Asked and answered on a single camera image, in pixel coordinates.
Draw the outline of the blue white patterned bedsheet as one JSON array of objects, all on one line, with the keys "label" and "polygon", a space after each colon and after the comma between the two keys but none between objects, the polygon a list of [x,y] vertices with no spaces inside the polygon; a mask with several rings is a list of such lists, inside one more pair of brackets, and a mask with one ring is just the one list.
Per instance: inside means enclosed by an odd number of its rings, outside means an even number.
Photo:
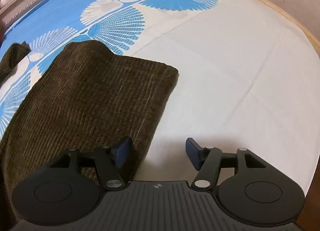
[{"label": "blue white patterned bedsheet", "polygon": [[45,0],[1,46],[31,53],[1,87],[5,131],[32,86],[69,42],[179,72],[139,180],[191,180],[188,137],[225,152],[246,147],[307,191],[319,157],[319,57],[303,31],[258,0]]}]

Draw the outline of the dark brown corduroy pants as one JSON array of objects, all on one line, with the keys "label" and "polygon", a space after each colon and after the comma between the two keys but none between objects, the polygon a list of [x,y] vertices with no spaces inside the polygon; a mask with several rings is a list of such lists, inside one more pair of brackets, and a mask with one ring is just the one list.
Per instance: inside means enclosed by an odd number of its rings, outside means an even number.
[{"label": "dark brown corduroy pants", "polygon": [[131,181],[177,79],[172,66],[116,55],[99,41],[67,44],[1,139],[1,230],[19,221],[10,199],[16,185],[67,148],[89,152],[131,137],[120,171]]}]

